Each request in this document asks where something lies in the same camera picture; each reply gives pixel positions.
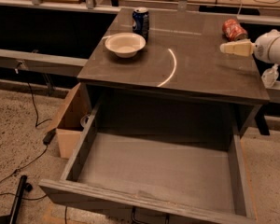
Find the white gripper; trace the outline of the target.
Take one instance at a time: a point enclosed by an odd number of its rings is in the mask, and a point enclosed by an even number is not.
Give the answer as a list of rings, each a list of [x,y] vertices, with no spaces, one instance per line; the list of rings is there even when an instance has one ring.
[[[249,39],[227,42],[220,45],[220,51],[238,56],[255,57],[265,63],[280,63],[280,32],[272,29],[269,33],[259,36],[255,44]]]

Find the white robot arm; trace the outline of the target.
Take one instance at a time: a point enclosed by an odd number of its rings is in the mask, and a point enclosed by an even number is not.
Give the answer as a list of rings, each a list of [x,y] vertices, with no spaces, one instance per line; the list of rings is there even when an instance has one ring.
[[[220,51],[238,56],[254,55],[264,63],[280,66],[280,32],[272,29],[259,36],[254,42],[250,39],[243,39],[223,43],[220,45]]]

